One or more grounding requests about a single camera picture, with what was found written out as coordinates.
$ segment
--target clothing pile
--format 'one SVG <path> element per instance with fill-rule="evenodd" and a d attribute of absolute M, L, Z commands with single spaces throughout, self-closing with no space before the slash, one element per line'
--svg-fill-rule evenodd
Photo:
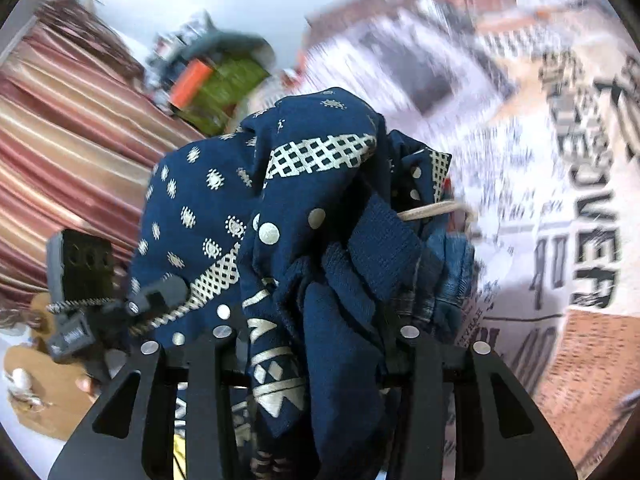
<path fill-rule="evenodd" d="M 175 274 L 191 297 L 132 332 L 180 345 L 242 309 L 252 391 L 232 391 L 234 425 L 257 478 L 380 470 L 397 397 L 379 390 L 376 314 L 391 305 L 452 340 L 470 294 L 474 249 L 449 215 L 398 216 L 447 198 L 450 160 L 331 88 L 280 99 L 154 168 L 130 294 Z"/>

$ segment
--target patterned blue cloth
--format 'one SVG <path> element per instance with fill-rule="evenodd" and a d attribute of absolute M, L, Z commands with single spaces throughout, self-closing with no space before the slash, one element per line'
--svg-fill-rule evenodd
<path fill-rule="evenodd" d="M 267 465 L 279 478 L 357 478 L 382 458 L 393 414 L 376 384 L 385 374 L 377 307 L 412 284 L 454 332 L 468 295 L 466 238 L 397 216 L 440 200 L 449 164 L 446 153 L 387 135 L 382 116 L 333 88 L 281 99 L 154 170 L 131 287 L 172 273 L 192 295 L 137 332 L 188 343 L 242 308 L 254 473 Z"/>

